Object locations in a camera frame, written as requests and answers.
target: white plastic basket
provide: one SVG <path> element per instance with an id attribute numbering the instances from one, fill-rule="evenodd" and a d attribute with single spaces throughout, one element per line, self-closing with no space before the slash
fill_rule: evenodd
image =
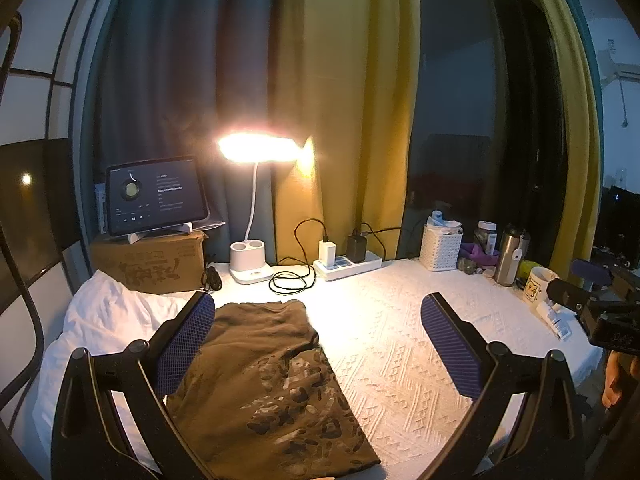
<path id="1" fill-rule="evenodd" d="M 441 235 L 424 227 L 420 262 L 429 270 L 452 270 L 458 263 L 462 234 Z"/>

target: white pillow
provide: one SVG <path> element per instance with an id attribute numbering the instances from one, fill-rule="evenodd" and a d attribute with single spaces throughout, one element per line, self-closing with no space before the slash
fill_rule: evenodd
<path id="1" fill-rule="evenodd" d="M 135 339 L 151 339 L 166 320 L 173 319 L 187 300 L 129 290 L 100 270 L 80 287 L 69 303 L 62 334 L 44 352 L 33 419 L 40 441 L 51 454 L 56 403 L 66 364 L 75 348 L 92 355 L 122 352 Z M 129 441 L 143 464 L 158 470 L 138 431 L 124 394 L 113 399 Z"/>

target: stainless steel thermos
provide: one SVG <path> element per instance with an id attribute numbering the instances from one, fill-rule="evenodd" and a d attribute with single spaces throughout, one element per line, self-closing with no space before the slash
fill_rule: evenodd
<path id="1" fill-rule="evenodd" d="M 521 259 L 527 254 L 530 235 L 522 229 L 508 225 L 502 234 L 500 260 L 495 268 L 494 280 L 504 286 L 513 285 Z"/>

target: black charger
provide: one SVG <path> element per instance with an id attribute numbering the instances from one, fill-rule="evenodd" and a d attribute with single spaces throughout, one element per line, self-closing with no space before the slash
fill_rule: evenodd
<path id="1" fill-rule="evenodd" d="M 347 258 L 354 264 L 364 261 L 367 255 L 367 239 L 362 236 L 359 229 L 354 229 L 353 233 L 347 237 Z"/>

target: cardboard box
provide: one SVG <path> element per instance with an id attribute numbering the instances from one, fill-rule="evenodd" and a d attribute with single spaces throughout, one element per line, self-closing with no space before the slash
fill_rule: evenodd
<path id="1" fill-rule="evenodd" d="M 202 286 L 205 234 L 126 240 L 97 237 L 91 244 L 91 260 L 96 269 L 123 283 L 130 290 L 166 294 L 196 290 Z"/>

